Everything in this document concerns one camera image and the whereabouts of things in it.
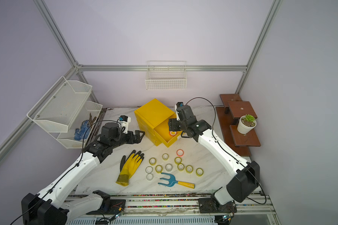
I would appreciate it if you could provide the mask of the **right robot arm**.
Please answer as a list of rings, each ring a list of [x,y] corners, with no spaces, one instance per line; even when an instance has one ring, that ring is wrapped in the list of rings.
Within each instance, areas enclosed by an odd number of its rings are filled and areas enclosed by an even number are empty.
[[[212,195],[214,201],[219,205],[243,202],[260,186],[260,166],[232,150],[205,120],[198,121],[190,106],[178,102],[175,112],[176,118],[168,122],[169,131],[186,133],[208,149],[229,173],[228,183]]]

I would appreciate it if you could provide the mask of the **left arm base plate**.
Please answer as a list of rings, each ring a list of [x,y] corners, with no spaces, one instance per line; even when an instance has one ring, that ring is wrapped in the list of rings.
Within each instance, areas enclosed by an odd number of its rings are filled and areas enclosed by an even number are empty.
[[[87,215],[116,215],[124,211],[126,200],[124,199],[111,199],[109,202],[104,203],[98,210],[87,213]]]

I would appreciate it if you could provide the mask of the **yellow top drawer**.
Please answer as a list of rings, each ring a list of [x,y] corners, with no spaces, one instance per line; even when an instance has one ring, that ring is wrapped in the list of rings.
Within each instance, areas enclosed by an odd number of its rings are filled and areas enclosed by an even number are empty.
[[[165,119],[158,126],[154,128],[155,136],[166,146],[170,147],[174,144],[180,137],[182,131],[176,131],[176,134],[171,134],[168,126],[169,119],[176,119],[176,114],[174,113],[169,118]]]

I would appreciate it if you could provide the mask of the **red tape roll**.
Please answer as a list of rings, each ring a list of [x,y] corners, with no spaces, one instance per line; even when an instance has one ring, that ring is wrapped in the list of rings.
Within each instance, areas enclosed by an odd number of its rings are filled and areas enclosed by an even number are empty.
[[[176,151],[176,154],[177,154],[178,157],[182,157],[184,155],[184,151],[182,149],[178,149]]]
[[[170,131],[169,135],[172,136],[172,137],[175,137],[177,135],[177,132],[176,131]]]

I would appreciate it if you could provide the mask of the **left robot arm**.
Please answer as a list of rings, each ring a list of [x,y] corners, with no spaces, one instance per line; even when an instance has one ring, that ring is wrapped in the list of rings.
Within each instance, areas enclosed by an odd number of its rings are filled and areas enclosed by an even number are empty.
[[[112,154],[113,149],[141,143],[145,132],[129,131],[128,125],[125,121],[107,121],[101,133],[82,149],[78,159],[63,174],[37,194],[26,195],[21,201],[23,224],[65,225],[95,211],[102,215],[120,213],[125,201],[112,202],[111,196],[100,190],[70,203],[65,203],[65,200],[89,172]]]

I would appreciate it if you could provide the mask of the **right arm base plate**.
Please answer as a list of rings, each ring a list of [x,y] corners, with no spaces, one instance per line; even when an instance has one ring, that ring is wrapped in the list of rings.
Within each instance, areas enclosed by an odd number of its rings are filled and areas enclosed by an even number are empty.
[[[211,198],[200,198],[198,200],[200,213],[236,213],[237,207],[234,201],[228,202],[224,205],[219,204],[216,200]]]

